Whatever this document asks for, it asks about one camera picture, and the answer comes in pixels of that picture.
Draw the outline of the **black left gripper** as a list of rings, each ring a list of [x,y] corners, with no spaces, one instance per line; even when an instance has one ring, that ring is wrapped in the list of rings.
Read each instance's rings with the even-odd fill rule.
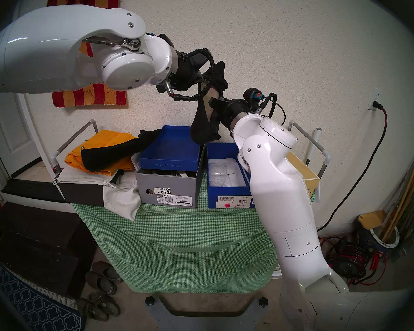
[[[200,69],[210,62],[211,53],[207,49],[198,49],[190,53],[172,50],[172,62],[167,76],[167,88],[170,91],[187,91],[203,79]]]

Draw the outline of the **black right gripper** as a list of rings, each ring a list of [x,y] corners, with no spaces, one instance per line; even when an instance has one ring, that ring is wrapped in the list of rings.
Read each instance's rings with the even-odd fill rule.
[[[250,99],[232,99],[228,100],[223,97],[210,98],[209,106],[212,109],[220,109],[220,121],[226,128],[231,128],[232,121],[240,113],[254,113],[259,107],[259,103]]]

